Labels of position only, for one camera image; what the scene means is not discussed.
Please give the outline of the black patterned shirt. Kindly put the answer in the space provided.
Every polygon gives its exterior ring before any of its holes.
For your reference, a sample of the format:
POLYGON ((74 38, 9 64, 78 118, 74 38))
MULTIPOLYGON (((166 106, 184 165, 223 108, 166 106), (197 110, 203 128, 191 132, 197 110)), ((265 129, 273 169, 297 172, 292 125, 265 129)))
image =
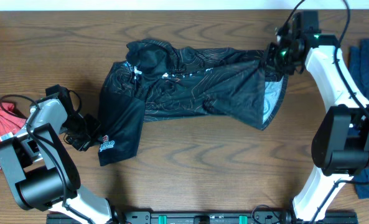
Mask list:
POLYGON ((130 42, 100 91, 101 166, 136 156, 144 123, 229 116, 266 129, 280 109, 288 77, 262 64, 262 50, 177 49, 170 43, 130 42))

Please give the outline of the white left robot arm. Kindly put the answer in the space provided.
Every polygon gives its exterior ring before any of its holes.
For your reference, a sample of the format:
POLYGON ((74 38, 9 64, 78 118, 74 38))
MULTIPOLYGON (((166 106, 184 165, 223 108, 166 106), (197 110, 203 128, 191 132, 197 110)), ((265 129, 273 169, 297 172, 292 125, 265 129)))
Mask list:
POLYGON ((78 151, 101 144, 100 122, 82 116, 60 85, 32 101, 23 127, 0 142, 0 165, 23 210, 48 211, 47 223, 123 223, 108 199, 82 185, 64 145, 78 151))

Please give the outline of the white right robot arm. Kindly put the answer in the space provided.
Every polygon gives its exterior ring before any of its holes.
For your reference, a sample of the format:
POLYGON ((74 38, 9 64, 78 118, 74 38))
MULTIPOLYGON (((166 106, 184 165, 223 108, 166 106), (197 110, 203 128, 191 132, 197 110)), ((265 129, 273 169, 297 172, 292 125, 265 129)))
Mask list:
POLYGON ((279 223, 355 223, 351 213, 329 212, 340 189, 369 168, 369 100, 343 61, 342 38, 323 34, 317 11, 292 12, 261 61, 280 75, 308 71, 326 114, 312 140, 314 166, 279 223))

